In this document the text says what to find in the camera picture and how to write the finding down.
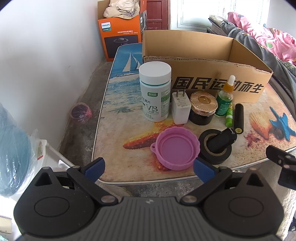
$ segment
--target metal screw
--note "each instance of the metal screw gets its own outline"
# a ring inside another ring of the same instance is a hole
[[[111,195],[106,195],[106,196],[103,196],[101,198],[101,201],[104,202],[104,203],[112,203],[116,200],[116,198],[114,196],[111,196]]]
[[[183,197],[182,200],[187,203],[194,203],[197,201],[197,198],[192,195],[187,195],[187,196]]]

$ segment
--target cardboard box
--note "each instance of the cardboard box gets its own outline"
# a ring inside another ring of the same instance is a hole
[[[140,14],[132,19],[104,18],[109,3],[110,0],[98,2],[98,23],[106,59],[113,61],[119,46],[142,42],[147,23],[147,0],[140,0]]]
[[[255,103],[272,70],[233,38],[182,30],[149,30],[143,36],[143,62],[172,67],[172,92],[190,95],[206,90],[216,95],[230,75],[236,77],[234,102]]]

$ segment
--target green lip balm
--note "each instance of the green lip balm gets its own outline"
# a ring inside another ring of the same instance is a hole
[[[232,119],[233,119],[233,109],[232,109],[232,103],[230,103],[230,105],[226,111],[225,125],[227,127],[232,127]]]

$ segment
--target blue gripper pad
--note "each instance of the blue gripper pad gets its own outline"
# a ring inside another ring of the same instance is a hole
[[[93,162],[81,169],[81,173],[84,174],[84,176],[92,182],[96,182],[104,173],[104,171],[105,160],[102,157],[95,159]]]
[[[201,157],[194,160],[193,171],[204,183],[211,180],[219,172],[218,168],[207,163]]]

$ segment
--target gold lid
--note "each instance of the gold lid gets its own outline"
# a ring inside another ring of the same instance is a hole
[[[214,96],[204,91],[197,91],[190,96],[191,109],[203,116],[210,116],[218,108],[218,102]]]

